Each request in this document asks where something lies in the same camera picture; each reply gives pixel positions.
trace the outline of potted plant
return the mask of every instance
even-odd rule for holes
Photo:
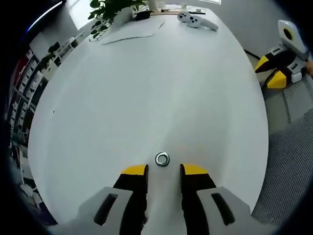
[[[92,0],[90,7],[94,10],[88,19],[97,19],[92,26],[93,38],[100,38],[116,20],[118,14],[129,15],[127,11],[131,10],[132,17],[133,10],[130,7],[133,6],[135,10],[138,10],[141,5],[145,5],[143,0]]]

